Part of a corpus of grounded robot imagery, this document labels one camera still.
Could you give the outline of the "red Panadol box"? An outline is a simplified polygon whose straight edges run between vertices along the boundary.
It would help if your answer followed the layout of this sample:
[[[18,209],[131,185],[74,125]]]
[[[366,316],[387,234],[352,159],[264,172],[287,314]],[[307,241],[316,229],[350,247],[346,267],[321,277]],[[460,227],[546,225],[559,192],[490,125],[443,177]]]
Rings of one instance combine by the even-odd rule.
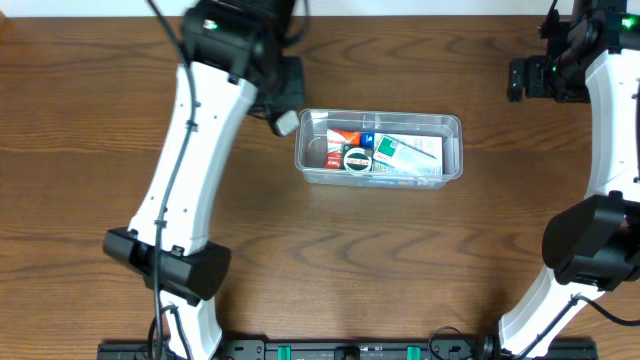
[[[326,131],[327,141],[327,157],[325,168],[341,169],[343,146],[354,145],[359,146],[361,133],[358,131],[347,131],[336,128],[330,128]]]

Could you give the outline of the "clear plastic container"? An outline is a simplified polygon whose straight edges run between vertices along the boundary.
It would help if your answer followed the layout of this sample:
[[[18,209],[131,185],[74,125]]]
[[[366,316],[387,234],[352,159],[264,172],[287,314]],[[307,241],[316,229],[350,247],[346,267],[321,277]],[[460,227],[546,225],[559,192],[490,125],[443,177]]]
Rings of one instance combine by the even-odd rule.
[[[463,172],[453,115],[308,109],[295,164],[309,183],[439,189]]]

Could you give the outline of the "green Zam-Buk box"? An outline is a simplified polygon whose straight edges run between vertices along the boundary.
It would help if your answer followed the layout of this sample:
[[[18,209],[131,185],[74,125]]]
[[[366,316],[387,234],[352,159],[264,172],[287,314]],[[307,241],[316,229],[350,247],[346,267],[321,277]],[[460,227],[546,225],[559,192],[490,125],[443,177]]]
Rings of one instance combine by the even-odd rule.
[[[351,172],[367,172],[373,165],[373,150],[359,146],[344,145],[342,167]]]

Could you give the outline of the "white green medicine box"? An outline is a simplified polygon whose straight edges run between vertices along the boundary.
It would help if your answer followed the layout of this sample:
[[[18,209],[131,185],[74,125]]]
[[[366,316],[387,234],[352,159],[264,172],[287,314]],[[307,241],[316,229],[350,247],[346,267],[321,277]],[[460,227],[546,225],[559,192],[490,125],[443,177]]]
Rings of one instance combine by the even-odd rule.
[[[420,175],[440,175],[440,160],[392,137],[382,136],[373,159],[397,171]]]

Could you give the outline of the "blue fever patch box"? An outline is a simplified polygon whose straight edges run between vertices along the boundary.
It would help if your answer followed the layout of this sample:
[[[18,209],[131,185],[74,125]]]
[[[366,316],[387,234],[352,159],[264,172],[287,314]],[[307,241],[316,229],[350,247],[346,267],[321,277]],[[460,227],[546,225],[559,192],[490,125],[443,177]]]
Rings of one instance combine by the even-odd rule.
[[[421,152],[430,154],[440,160],[440,175],[420,175],[394,170],[373,159],[371,170],[362,176],[361,186],[387,188],[427,188],[439,189],[446,183],[444,178],[443,140],[437,136],[404,135],[392,133],[363,133],[361,145],[374,150],[382,136],[392,137]]]

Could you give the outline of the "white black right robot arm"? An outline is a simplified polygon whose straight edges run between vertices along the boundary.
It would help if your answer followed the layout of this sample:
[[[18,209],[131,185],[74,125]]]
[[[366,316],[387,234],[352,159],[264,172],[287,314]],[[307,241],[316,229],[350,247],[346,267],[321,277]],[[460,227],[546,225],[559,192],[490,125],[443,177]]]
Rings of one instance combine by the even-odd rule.
[[[538,32],[546,52],[511,61],[507,97],[589,105],[590,176],[583,200],[547,224],[541,271],[477,359],[594,359],[591,342],[556,338],[585,306],[639,324],[596,302],[639,278],[639,4],[577,1],[568,20],[550,8]]]

